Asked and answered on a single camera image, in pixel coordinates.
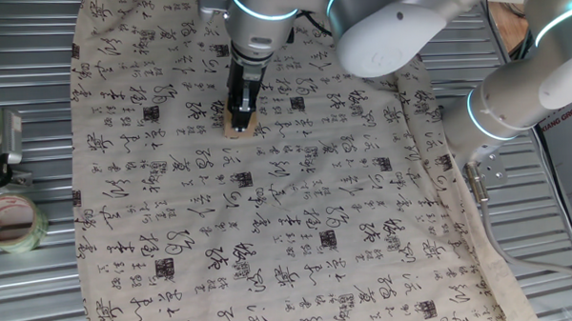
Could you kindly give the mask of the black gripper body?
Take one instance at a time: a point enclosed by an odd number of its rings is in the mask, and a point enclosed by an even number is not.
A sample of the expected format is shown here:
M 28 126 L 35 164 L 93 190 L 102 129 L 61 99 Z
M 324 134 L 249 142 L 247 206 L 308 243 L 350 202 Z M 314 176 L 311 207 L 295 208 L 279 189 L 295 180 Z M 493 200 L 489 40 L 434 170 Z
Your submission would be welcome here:
M 257 95 L 259 93 L 265 71 L 268 67 L 267 64 L 267 60 L 252 61 L 233 57 L 228 80 L 233 78 L 235 80 L 235 84 L 241 83 L 242 81 L 250 81 L 252 93 Z

